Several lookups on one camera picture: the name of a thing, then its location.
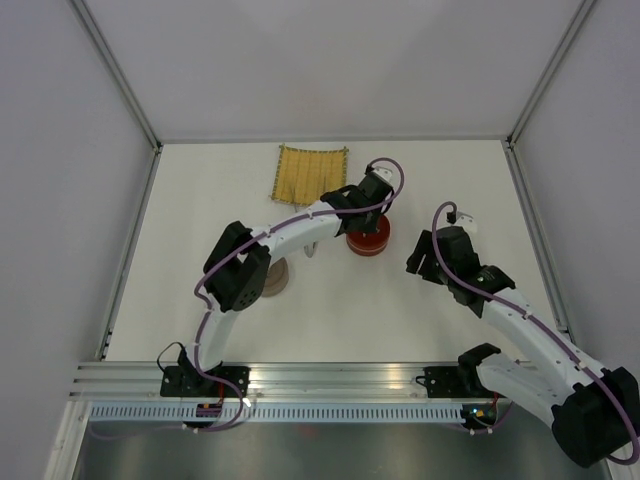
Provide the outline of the red lunch box lid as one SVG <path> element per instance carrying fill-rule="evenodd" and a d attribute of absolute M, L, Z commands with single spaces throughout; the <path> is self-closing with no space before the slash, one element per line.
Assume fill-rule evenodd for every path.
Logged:
<path fill-rule="evenodd" d="M 364 235 L 364 236 L 368 236 L 368 235 L 374 235 L 377 237 L 388 237 L 390 238 L 391 235 L 391 224 L 389 222 L 389 219 L 385 216 L 385 215 L 381 215 L 378 219 L 377 222 L 377 226 L 376 226 L 376 230 L 374 232 L 353 232 L 353 233 L 349 233 L 347 235 L 347 237 L 349 235 Z"/>

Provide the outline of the metal tongs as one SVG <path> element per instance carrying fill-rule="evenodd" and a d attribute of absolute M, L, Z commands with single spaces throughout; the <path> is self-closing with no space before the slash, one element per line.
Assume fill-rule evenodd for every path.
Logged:
<path fill-rule="evenodd" d="M 327 186 L 327 180 L 323 179 L 320 185 L 320 188 L 312 191 L 311 195 L 313 199 L 308 201 L 308 194 L 306 191 L 299 186 L 296 182 L 293 182 L 289 185 L 289 193 L 291 194 L 291 205 L 294 208 L 294 212 L 298 213 L 302 211 L 304 208 L 307 208 L 311 203 L 319 198 L 322 194 L 322 188 Z M 307 244 L 304 246 L 304 254 L 307 258 L 313 258 L 318 249 L 318 242 L 315 241 L 311 244 Z"/>

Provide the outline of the beige lunch box lid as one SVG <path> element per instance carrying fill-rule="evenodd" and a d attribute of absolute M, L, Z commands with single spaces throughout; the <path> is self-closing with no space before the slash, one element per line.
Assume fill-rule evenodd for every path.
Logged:
<path fill-rule="evenodd" d="M 267 272 L 267 282 L 286 282 L 288 280 L 288 276 L 288 263 L 285 258 L 281 258 L 269 267 Z"/>

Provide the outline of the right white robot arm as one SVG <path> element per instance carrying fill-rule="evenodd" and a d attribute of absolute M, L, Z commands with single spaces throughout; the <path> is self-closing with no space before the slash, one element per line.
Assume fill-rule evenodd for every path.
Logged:
<path fill-rule="evenodd" d="M 625 368 L 608 369 L 535 314 L 515 282 L 484 265 L 467 232 L 449 226 L 422 231 L 406 270 L 447 288 L 454 300 L 500 331 L 531 362 L 529 371 L 484 343 L 458 358 L 456 381 L 472 397 L 495 393 L 551 429 L 561 450 L 590 467 L 631 445 L 639 459 L 639 385 Z"/>

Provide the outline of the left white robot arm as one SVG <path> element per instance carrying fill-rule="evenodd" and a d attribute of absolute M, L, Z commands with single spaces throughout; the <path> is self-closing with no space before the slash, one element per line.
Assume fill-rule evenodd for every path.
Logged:
<path fill-rule="evenodd" d="M 391 186 L 389 174 L 385 168 L 374 168 L 359 184 L 327 192 L 276 224 L 249 228 L 235 221 L 225 228 L 194 289 L 205 311 L 193 343 L 178 360 L 188 389 L 198 396 L 216 389 L 215 367 L 234 323 L 261 296 L 272 264 L 325 239 L 376 230 L 379 217 L 400 193 Z"/>

